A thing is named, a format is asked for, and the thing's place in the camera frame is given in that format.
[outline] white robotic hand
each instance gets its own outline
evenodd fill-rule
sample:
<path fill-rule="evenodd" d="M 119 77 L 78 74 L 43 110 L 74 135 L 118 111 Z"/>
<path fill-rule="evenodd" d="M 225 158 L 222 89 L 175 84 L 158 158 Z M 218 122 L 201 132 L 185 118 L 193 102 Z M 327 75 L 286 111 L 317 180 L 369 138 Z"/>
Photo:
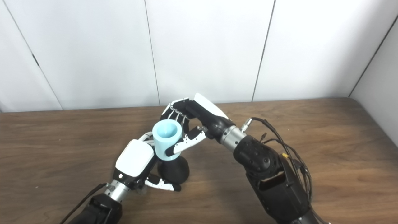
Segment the white robotic hand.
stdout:
<path fill-rule="evenodd" d="M 121 202 L 130 190 L 141 190 L 144 185 L 168 191 L 181 191 L 181 186 L 150 174 L 158 158 L 155 155 L 152 132 L 129 142 L 116 161 L 113 181 L 105 194 Z"/>
<path fill-rule="evenodd" d="M 192 130 L 189 131 L 189 121 L 197 117 L 196 114 L 189 112 L 189 104 L 194 101 L 201 107 L 203 107 L 208 112 L 212 113 L 216 116 L 221 116 L 226 119 L 228 117 L 224 112 L 204 96 L 199 93 L 195 94 L 193 100 L 189 98 L 183 98 L 180 100 L 175 100 L 167 105 L 165 110 L 163 111 L 160 120 L 164 119 L 173 119 L 179 122 L 183 128 L 185 135 L 177 141 L 177 143 L 166 150 L 167 156 L 172 156 L 177 154 L 185 149 L 188 149 L 199 142 L 203 141 L 206 138 L 206 127 L 196 126 Z"/>

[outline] silver joint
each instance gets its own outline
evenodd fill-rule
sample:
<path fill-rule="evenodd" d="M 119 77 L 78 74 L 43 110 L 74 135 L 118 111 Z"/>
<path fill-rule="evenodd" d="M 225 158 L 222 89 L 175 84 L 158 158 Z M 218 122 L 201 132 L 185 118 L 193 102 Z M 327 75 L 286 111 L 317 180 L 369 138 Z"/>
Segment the silver joint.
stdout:
<path fill-rule="evenodd" d="M 241 132 L 235 125 L 232 125 L 224 131 L 220 143 L 231 152 L 234 152 L 236 146 L 244 137 L 246 137 L 246 134 Z"/>
<path fill-rule="evenodd" d="M 113 180 L 112 183 L 109 185 L 109 187 L 107 186 L 105 194 L 108 195 L 113 200 L 121 203 L 123 199 L 126 198 L 127 193 L 129 191 L 130 189 L 126 185 L 122 184 L 117 180 Z"/>
<path fill-rule="evenodd" d="M 249 128 L 250 124 L 252 123 L 252 120 L 253 119 L 251 119 L 251 118 L 247 119 L 246 122 L 240 128 L 240 131 L 245 132 Z"/>

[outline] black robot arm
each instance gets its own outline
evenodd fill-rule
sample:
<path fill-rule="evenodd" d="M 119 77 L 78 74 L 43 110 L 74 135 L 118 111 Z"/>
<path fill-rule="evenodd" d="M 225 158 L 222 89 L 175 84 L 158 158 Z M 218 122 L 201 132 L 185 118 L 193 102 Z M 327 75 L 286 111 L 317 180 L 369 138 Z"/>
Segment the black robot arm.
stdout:
<path fill-rule="evenodd" d="M 185 121 L 197 118 L 203 126 L 194 128 L 187 133 L 188 136 L 193 135 L 191 138 L 195 138 L 195 134 L 192 133 L 199 130 L 196 131 L 196 135 L 199 132 L 204 133 L 205 136 L 215 139 L 233 153 L 234 159 L 245 168 L 247 179 L 265 211 L 278 224 L 326 223 L 311 207 L 311 180 L 304 179 L 306 189 L 301 184 L 298 169 L 303 175 L 310 177 L 305 163 L 294 149 L 299 160 L 291 157 L 287 145 L 267 121 L 251 118 L 239 129 L 217 106 L 199 94 L 196 94 L 193 100 L 185 98 L 169 104 L 161 119 L 176 117 L 171 114 L 185 116 Z M 278 137 L 271 140 L 282 144 L 287 154 L 278 155 L 269 146 L 244 133 L 252 120 L 259 120 L 270 128 Z M 184 130 L 188 130 L 187 124 L 183 126 L 185 126 Z M 168 155 L 173 155 L 175 147 L 172 146 L 168 150 Z"/>

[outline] panel seam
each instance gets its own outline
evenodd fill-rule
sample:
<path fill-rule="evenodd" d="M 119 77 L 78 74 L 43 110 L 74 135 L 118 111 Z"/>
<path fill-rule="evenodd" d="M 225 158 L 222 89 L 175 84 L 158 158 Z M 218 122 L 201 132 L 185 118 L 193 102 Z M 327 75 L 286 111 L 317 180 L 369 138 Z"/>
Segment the panel seam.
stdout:
<path fill-rule="evenodd" d="M 15 24 L 15 26 L 17 27 L 19 33 L 21 34 L 22 39 L 23 39 L 23 41 L 25 42 L 26 46 L 28 47 L 30 53 L 33 55 L 34 59 L 36 60 L 36 63 L 39 64 L 39 63 L 37 62 L 36 57 L 35 57 L 34 54 L 33 54 L 32 49 L 30 48 L 29 44 L 27 43 L 27 41 L 26 41 L 26 39 L 25 39 L 25 36 L 22 34 L 22 31 L 21 31 L 20 27 L 18 26 L 18 24 L 17 24 L 17 22 L 16 22 L 14 16 L 12 15 L 10 9 L 8 8 L 8 6 L 7 6 L 6 2 L 5 2 L 5 0 L 2 0 L 2 1 L 3 1 L 3 3 L 4 3 L 4 6 L 6 7 L 8 13 L 10 14 L 12 20 L 14 21 L 14 24 Z M 62 107 L 61 102 L 59 101 L 57 95 L 55 94 L 54 89 L 53 89 L 53 87 L 50 85 L 50 82 L 48 81 L 47 76 L 44 74 L 43 69 L 41 68 L 41 66 L 39 66 L 39 69 L 40 69 L 41 73 L 43 74 L 44 79 L 46 80 L 46 82 L 47 82 L 48 86 L 50 87 L 51 91 L 53 92 L 53 94 L 54 94 L 54 96 L 55 96 L 55 99 L 57 100 L 59 106 L 61 107 L 62 110 L 64 110 L 64 108 Z"/>
<path fill-rule="evenodd" d="M 154 56 L 153 56 L 152 38 L 151 38 L 151 36 L 150 36 L 150 28 L 149 28 L 148 10 L 147 10 L 147 8 L 146 8 L 146 0 L 144 0 L 144 3 L 145 3 L 146 22 L 147 22 L 147 24 L 148 24 L 148 33 L 149 33 L 150 50 L 151 50 L 151 53 L 152 53 L 153 71 L 155 72 L 156 90 L 157 90 L 157 92 L 158 92 L 158 101 L 159 101 L 159 106 L 160 106 L 160 96 L 159 96 L 158 78 L 157 78 L 157 76 L 156 76 L 155 59 L 154 59 Z"/>
<path fill-rule="evenodd" d="M 351 97 L 352 93 L 354 92 L 355 88 L 357 87 L 359 81 L 361 80 L 361 78 L 363 77 L 363 75 L 365 74 L 366 70 L 368 69 L 369 65 L 372 63 L 373 59 L 375 58 L 377 52 L 379 51 L 381 45 L 384 43 L 384 40 L 387 38 L 388 34 L 390 33 L 392 27 L 394 26 L 395 22 L 398 19 L 398 15 L 395 17 L 394 21 L 392 22 L 390 28 L 388 29 L 386 35 L 384 36 L 383 40 L 380 42 L 379 46 L 377 47 L 375 53 L 373 54 L 373 56 L 371 57 L 371 59 L 369 60 L 368 64 L 366 65 L 365 69 L 363 70 L 361 76 L 358 78 L 357 82 L 355 83 L 354 87 L 352 88 L 351 92 L 349 93 L 348 97 Z"/>
<path fill-rule="evenodd" d="M 258 77 L 259 77 L 259 75 L 260 75 L 261 64 L 263 63 L 264 51 L 265 51 L 265 45 L 267 45 L 267 40 L 268 40 L 269 29 L 270 29 L 270 27 L 271 27 L 272 16 L 273 16 L 273 12 L 274 12 L 274 9 L 275 9 L 275 3 L 276 3 L 276 0 L 274 0 L 274 4 L 273 4 L 273 6 L 272 6 L 272 11 L 271 11 L 271 16 L 269 17 L 269 23 L 268 23 L 267 35 L 265 36 L 264 47 L 263 47 L 263 53 L 261 54 L 260 65 L 259 65 L 259 67 L 258 67 L 258 72 L 257 72 L 256 82 L 255 82 L 255 84 L 254 84 L 254 90 L 253 90 L 252 102 L 253 102 L 253 99 L 254 99 L 254 94 L 256 93 L 256 87 L 257 87 Z"/>

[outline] black base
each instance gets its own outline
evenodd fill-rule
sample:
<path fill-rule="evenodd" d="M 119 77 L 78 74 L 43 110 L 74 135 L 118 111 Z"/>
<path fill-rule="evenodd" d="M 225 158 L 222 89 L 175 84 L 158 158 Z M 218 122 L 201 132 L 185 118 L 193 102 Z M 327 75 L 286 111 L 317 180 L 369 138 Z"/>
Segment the black base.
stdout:
<path fill-rule="evenodd" d="M 163 179 L 180 185 L 189 177 L 188 162 L 182 156 L 170 161 L 159 161 L 158 172 Z"/>

